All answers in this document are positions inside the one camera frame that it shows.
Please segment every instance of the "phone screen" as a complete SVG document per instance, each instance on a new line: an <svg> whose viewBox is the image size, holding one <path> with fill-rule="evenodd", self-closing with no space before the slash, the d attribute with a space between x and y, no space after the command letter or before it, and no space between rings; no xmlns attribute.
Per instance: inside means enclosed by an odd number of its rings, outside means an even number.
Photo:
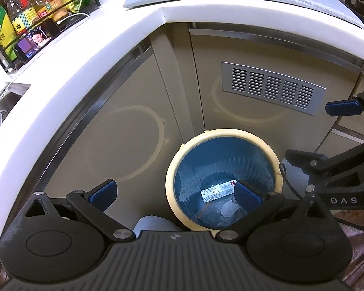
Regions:
<svg viewBox="0 0 364 291"><path fill-rule="evenodd" d="M23 62L28 61L59 34L59 27L52 19L48 18L15 45L18 57Z"/></svg>

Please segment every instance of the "trash can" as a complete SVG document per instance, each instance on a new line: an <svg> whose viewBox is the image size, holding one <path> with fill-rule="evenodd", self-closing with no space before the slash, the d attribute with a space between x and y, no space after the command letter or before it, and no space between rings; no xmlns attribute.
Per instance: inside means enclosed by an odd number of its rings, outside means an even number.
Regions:
<svg viewBox="0 0 364 291"><path fill-rule="evenodd" d="M233 195L238 180L263 192L281 193L283 179L274 151L242 130L206 131L182 144L174 156L167 171L166 195L187 228L215 235L247 215Z"/></svg>

